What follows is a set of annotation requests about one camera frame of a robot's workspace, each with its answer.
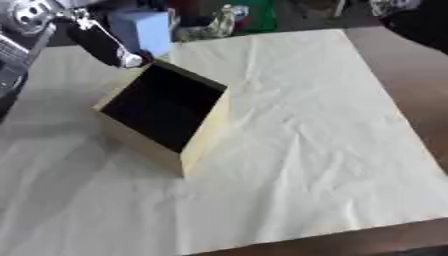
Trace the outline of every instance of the open box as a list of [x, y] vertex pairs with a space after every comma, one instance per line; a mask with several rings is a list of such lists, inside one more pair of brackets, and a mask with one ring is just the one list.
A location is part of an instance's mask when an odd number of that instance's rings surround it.
[[103, 128], [186, 175], [228, 121], [227, 87], [164, 62], [137, 72], [95, 106]]

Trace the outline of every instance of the table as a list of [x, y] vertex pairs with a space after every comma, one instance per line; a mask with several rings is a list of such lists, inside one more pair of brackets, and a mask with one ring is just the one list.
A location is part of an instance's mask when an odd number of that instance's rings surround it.
[[[448, 57], [383, 27], [347, 29], [346, 33], [447, 171]], [[448, 219], [438, 219], [201, 255], [364, 255], [447, 244]]]
[[[171, 61], [232, 86], [231, 127], [185, 181], [101, 136], [89, 106], [124, 71], [79, 48], [38, 59], [0, 131], [2, 255], [175, 255], [448, 216], [446, 177], [341, 31], [195, 42]], [[350, 252], [328, 237], [315, 252]]]

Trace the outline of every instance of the paper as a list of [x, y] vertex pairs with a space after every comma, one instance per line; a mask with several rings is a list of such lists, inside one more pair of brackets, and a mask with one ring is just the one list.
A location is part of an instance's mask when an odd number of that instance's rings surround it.
[[230, 126], [185, 180], [102, 135], [125, 70], [47, 49], [0, 127], [0, 255], [178, 255], [448, 216], [445, 175], [339, 30], [176, 45]]

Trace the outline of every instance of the crumpled paper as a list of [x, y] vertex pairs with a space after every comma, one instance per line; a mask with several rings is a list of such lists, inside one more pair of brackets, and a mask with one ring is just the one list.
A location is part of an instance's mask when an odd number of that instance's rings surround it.
[[52, 48], [0, 127], [0, 255], [178, 255], [448, 216], [445, 175], [340, 30], [179, 44], [231, 122], [180, 179], [104, 136], [131, 71]]

